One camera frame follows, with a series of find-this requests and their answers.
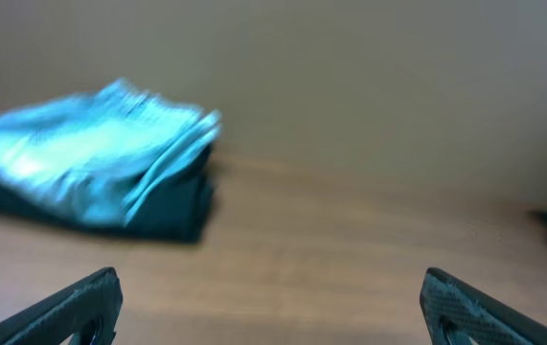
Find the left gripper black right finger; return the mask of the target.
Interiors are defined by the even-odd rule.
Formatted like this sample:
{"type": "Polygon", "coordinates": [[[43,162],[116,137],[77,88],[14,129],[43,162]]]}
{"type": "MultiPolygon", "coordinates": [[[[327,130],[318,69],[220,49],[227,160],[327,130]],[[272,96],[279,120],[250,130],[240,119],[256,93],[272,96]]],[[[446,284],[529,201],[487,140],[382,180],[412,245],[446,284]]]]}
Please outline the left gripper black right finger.
{"type": "Polygon", "coordinates": [[[433,345],[547,345],[547,327],[430,267],[420,305],[433,345]]]}

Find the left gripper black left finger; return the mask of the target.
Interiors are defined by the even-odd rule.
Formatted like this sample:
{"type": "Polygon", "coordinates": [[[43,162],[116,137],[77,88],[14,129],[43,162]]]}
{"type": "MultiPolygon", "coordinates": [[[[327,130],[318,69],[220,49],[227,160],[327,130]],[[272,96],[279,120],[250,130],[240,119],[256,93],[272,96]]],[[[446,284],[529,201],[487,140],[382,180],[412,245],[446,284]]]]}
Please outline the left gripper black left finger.
{"type": "Polygon", "coordinates": [[[104,267],[0,322],[0,345],[110,345],[123,294],[104,267]]]}

